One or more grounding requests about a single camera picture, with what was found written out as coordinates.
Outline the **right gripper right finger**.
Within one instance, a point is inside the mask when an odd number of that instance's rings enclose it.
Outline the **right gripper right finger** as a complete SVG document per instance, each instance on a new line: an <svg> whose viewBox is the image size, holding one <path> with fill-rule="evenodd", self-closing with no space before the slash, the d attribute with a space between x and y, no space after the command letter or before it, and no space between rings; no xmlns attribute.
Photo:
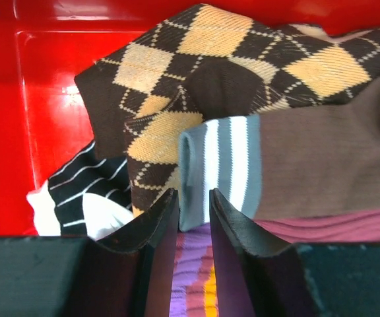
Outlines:
<svg viewBox="0 0 380 317"><path fill-rule="evenodd" d="M380 316L380 243L289 243L209 193L220 316Z"/></svg>

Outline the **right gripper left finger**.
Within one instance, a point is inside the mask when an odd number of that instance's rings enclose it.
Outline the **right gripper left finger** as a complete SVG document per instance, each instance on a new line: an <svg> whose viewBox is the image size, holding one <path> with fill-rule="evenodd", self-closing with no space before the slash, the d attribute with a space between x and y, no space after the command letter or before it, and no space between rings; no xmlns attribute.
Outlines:
<svg viewBox="0 0 380 317"><path fill-rule="evenodd" d="M167 316L178 194L109 236L0 236L0 316Z"/></svg>

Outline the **brown sock grey cuff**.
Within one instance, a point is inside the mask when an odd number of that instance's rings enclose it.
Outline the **brown sock grey cuff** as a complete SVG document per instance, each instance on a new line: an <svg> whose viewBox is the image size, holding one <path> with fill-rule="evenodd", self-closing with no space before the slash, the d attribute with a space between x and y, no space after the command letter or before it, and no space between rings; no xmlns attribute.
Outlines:
<svg viewBox="0 0 380 317"><path fill-rule="evenodd" d="M179 138L179 228L209 221L219 190L245 216L380 208L380 77L345 105L209 120Z"/></svg>

